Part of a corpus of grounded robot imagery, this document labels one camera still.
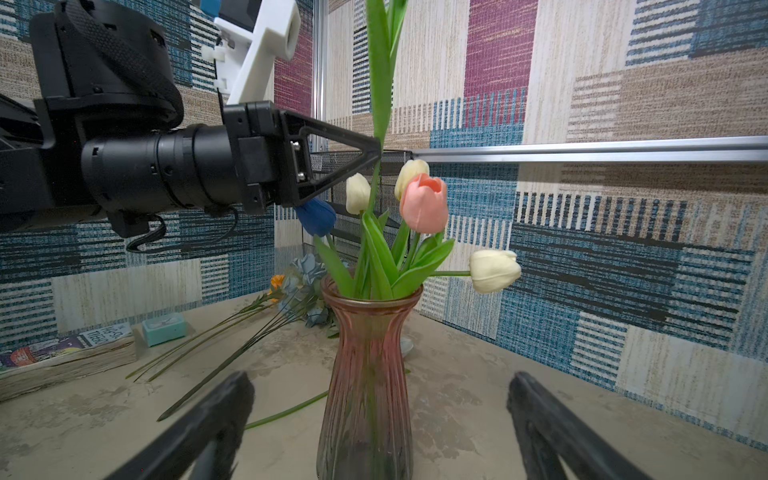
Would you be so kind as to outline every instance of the table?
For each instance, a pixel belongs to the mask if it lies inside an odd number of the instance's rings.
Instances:
[[[253,296],[190,310],[201,331]],[[124,377],[176,345],[148,349],[139,360],[0,403],[0,478],[102,478],[180,416],[157,417],[268,319],[228,330],[152,383]],[[405,335],[414,438],[415,480],[525,478],[505,409],[514,372],[524,370],[651,477],[765,478],[768,454],[633,402],[583,380],[413,313]],[[249,422],[281,412],[328,389],[337,339],[294,323],[268,336],[198,392],[182,412],[227,373],[244,370],[255,388]],[[234,478],[316,478],[315,457],[325,399],[247,430]]]

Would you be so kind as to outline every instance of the pink tulip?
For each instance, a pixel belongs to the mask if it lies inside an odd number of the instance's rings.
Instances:
[[[400,199],[400,215],[411,230],[440,233],[448,223],[448,188],[439,178],[419,174]]]

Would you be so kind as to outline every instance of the white 3d printed mount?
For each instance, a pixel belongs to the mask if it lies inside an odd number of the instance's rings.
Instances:
[[[221,45],[202,47],[204,60],[216,62],[214,86],[228,94],[228,105],[261,101],[275,58],[293,58],[301,17],[294,0],[263,0],[253,31],[216,17]]]

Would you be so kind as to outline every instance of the turquoise soap box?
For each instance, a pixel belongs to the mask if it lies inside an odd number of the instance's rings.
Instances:
[[[147,345],[155,346],[187,335],[187,322],[181,313],[170,313],[141,322]]]

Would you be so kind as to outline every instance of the patchwork wallpaper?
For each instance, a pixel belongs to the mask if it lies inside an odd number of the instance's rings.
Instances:
[[[364,5],[329,0],[326,112],[372,134]],[[410,0],[386,146],[766,134],[766,11],[766,0]],[[504,248],[523,277],[488,296],[431,279],[422,314],[768,451],[768,165],[432,172],[449,186],[458,241],[443,268]]]
[[[184,124],[220,124],[214,67],[200,56],[213,45],[212,18],[188,0],[123,0],[167,31],[174,80],[184,99]],[[293,61],[276,61],[269,98],[283,108],[311,114],[313,4],[299,0],[300,39]],[[16,100],[40,97],[28,38],[30,18],[55,3],[0,0],[0,92]],[[141,255],[106,221],[0,236],[0,350],[55,338],[96,325],[187,310],[266,289],[275,271],[280,229],[274,209],[264,217],[240,215],[231,237],[214,247]],[[164,214],[162,244],[220,234],[231,218],[210,219],[199,210]]]

